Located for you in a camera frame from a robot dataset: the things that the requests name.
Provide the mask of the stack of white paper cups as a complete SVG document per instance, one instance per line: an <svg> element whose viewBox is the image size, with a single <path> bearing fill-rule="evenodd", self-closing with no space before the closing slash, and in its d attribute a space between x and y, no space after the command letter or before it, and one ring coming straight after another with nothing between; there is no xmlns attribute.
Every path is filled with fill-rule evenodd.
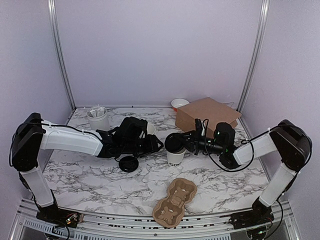
<svg viewBox="0 0 320 240"><path fill-rule="evenodd" d="M148 134L148 135L154 135L154 134L156 133L156 128L155 128L155 126L154 126L153 124L151 124L151 123L148 123L148 124L147 124L146 130L147 130L147 134Z"/></svg>

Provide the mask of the black plastic cup lid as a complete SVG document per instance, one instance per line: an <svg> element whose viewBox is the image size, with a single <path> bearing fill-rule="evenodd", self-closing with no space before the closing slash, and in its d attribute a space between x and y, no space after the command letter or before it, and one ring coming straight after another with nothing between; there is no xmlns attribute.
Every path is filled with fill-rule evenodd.
<svg viewBox="0 0 320 240"><path fill-rule="evenodd" d="M132 173L138 168L139 161L133 156L125 156L120 159L118 165L123 172Z"/></svg>

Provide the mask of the brown paper bag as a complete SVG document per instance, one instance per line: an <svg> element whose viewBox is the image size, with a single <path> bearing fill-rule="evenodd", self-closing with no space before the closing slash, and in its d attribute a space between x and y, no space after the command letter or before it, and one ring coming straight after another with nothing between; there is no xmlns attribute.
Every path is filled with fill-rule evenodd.
<svg viewBox="0 0 320 240"><path fill-rule="evenodd" d="M241 113L225 103L218 102L210 97L195 100L177 108L175 125L183 132L195 130L195 119L201 121L209 119L208 133L212 134L218 123L228 123L235 128Z"/></svg>

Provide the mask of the single white paper cup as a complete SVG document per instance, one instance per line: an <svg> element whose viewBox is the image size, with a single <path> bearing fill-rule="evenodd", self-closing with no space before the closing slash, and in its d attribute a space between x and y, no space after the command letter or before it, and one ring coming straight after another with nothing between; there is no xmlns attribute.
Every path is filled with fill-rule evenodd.
<svg viewBox="0 0 320 240"><path fill-rule="evenodd" d="M182 150L176 152L176 153L172 153L169 151L166 151L166 155L167 155L167 162L171 167L178 167L181 165L184 156L186 153L186 149L183 148Z"/></svg>

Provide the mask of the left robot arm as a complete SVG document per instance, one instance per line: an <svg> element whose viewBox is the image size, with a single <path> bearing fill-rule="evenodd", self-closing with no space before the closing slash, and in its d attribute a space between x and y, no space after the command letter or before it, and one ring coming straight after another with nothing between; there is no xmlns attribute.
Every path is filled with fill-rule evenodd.
<svg viewBox="0 0 320 240"><path fill-rule="evenodd" d="M145 119L125 117L120 126L110 130L80 130L46 121L40 113L31 113L12 136L9 165L17 170L21 182L33 195L37 219L71 228L76 228L83 219L83 214L58 206L38 163L41 150L83 153L101 159L120 158L120 168L132 172L138 167L139 158L159 152L164 146L155 134L148 133L147 125Z"/></svg>

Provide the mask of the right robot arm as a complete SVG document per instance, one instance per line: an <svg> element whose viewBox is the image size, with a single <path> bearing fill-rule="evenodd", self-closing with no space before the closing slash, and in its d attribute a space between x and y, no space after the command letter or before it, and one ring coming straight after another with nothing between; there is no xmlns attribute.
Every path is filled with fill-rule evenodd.
<svg viewBox="0 0 320 240"><path fill-rule="evenodd" d="M208 119L196 119L195 129L183 133L181 142L195 155L199 152L207 154L222 171L236 173L248 168L255 159L262 160L269 156L278 158L277 170L252 203L251 209L233 213L229 219L235 229L273 221L272 205L280 201L311 159L311 138L300 127L285 119L258 136L244 139L236 146L236 132L230 124L218 123L213 137L207 137L208 122Z"/></svg>

